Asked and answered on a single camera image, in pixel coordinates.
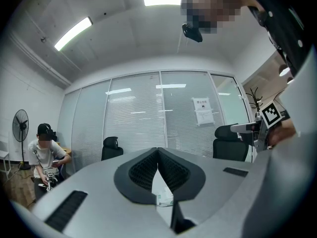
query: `glass wall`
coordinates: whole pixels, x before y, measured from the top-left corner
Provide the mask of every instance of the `glass wall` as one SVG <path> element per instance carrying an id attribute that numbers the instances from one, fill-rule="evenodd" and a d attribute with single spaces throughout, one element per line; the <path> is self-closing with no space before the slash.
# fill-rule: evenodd
<path id="1" fill-rule="evenodd" d="M 60 109 L 57 126 L 57 138 L 61 147 L 71 149 L 71 135 L 73 128 L 74 114 L 80 90 L 66 94 Z M 66 164 L 66 172 L 74 173 L 73 163 Z"/>
<path id="2" fill-rule="evenodd" d="M 72 130 L 72 158 L 76 171 L 101 160 L 109 84 L 110 81 L 105 81 L 81 89 Z"/>
<path id="3" fill-rule="evenodd" d="M 214 132 L 224 125 L 210 77 L 204 72 L 162 72 L 168 147 L 212 157 Z M 193 98 L 208 98 L 214 122 L 198 126 Z"/>
<path id="4" fill-rule="evenodd" d="M 199 122 L 194 99 L 209 102 L 212 119 L 207 123 Z M 212 158 L 215 130 L 246 122 L 248 113 L 234 78 L 166 71 L 114 78 L 67 94 L 57 136 L 62 146 L 71 148 L 78 171 L 101 161 L 103 140 L 111 136 L 118 137 L 124 154 L 169 147 Z M 72 174 L 72 167 L 67 172 Z"/>
<path id="5" fill-rule="evenodd" d="M 159 73 L 112 80 L 106 107 L 104 138 L 118 137 L 124 154 L 165 147 Z"/>
<path id="6" fill-rule="evenodd" d="M 242 94 L 232 77 L 212 75 L 226 124 L 249 122 Z"/>

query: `printed sign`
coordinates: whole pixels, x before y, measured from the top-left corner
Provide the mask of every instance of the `printed sign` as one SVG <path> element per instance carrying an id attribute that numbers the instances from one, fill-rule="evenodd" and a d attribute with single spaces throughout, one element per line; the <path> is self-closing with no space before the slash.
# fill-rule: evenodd
<path id="1" fill-rule="evenodd" d="M 279 110 L 277 109 L 277 106 L 275 105 L 274 101 L 271 101 L 263 108 L 261 108 L 260 113 L 268 128 L 272 127 L 280 120 L 282 120 L 282 116 Z"/>
<path id="2" fill-rule="evenodd" d="M 208 98 L 193 98 L 198 126 L 212 123 L 213 115 Z"/>

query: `black cap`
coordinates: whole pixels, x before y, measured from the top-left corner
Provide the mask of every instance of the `black cap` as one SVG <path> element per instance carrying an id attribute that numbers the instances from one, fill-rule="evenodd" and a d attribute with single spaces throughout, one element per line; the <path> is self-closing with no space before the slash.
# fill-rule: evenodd
<path id="1" fill-rule="evenodd" d="M 48 123 L 42 123 L 38 126 L 38 135 L 46 134 L 46 139 L 52 139 L 53 131 Z"/>

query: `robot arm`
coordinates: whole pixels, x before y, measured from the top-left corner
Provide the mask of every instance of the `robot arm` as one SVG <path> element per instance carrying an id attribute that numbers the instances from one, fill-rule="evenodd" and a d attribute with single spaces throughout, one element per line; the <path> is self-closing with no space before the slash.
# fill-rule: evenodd
<path id="1" fill-rule="evenodd" d="M 58 181 L 52 172 L 45 171 L 45 175 L 47 177 L 48 185 L 46 186 L 45 184 L 41 183 L 41 184 L 39 184 L 39 187 L 45 187 L 46 191 L 48 192 L 48 191 L 51 191 L 53 189 L 53 187 L 55 187 L 55 185 Z"/>
<path id="2" fill-rule="evenodd" d="M 252 133 L 252 146 L 255 146 L 257 152 L 261 152 L 267 149 L 267 136 L 281 120 L 282 115 L 274 101 L 271 101 L 257 112 L 255 122 L 232 125 L 230 129 L 232 132 L 241 134 Z"/>

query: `white t-shirt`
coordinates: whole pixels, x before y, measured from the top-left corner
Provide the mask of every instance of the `white t-shirt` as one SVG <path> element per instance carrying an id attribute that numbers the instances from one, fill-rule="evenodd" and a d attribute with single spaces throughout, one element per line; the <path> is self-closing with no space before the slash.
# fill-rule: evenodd
<path id="1" fill-rule="evenodd" d="M 37 154 L 34 153 L 34 146 L 36 146 Z M 29 152 L 29 164 L 36 166 L 41 164 L 43 172 L 52 172 L 54 175 L 58 175 L 58 168 L 52 168 L 54 158 L 62 158 L 66 155 L 66 152 L 54 141 L 51 140 L 51 146 L 49 148 L 41 148 L 39 146 L 39 140 L 33 140 L 28 146 Z M 41 178 L 37 169 L 34 169 L 34 177 Z"/>

